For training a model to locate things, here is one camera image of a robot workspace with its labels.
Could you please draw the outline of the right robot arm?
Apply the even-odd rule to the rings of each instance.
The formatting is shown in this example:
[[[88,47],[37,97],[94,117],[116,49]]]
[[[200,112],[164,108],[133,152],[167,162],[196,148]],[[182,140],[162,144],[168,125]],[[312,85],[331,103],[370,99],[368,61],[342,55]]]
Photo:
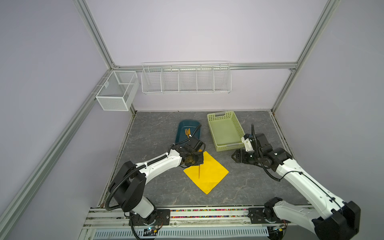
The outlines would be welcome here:
[[[254,127],[251,131],[243,135],[244,148],[236,150],[232,159],[262,168],[276,182],[287,180],[312,205],[312,209],[304,209],[274,197],[264,204],[260,214],[250,209],[251,220],[263,218],[269,224],[290,222],[311,231],[320,240],[350,240],[359,233],[361,208],[355,202],[345,202],[331,193],[285,149],[274,149],[264,134],[256,134]]]

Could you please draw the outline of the yellow paper napkin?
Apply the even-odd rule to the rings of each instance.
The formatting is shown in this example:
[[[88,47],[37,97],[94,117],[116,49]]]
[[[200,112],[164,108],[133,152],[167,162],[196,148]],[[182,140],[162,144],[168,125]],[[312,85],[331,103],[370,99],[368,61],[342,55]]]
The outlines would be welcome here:
[[[198,179],[198,166],[189,167],[184,173],[206,195],[208,195],[229,173],[208,152],[204,152],[204,163],[201,166],[201,176]]]

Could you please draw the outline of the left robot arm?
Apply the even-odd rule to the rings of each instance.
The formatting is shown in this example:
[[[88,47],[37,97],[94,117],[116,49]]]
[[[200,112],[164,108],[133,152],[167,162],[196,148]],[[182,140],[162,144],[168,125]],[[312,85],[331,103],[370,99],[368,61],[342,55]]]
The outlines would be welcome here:
[[[138,216],[145,225],[155,223],[161,214],[155,205],[144,197],[146,184],[170,169],[187,169],[204,163],[203,151],[206,145],[196,137],[200,128],[201,125],[198,125],[187,135],[187,139],[170,145],[168,150],[158,157],[136,164],[131,161],[124,163],[109,185],[105,210],[121,209],[130,216]]]

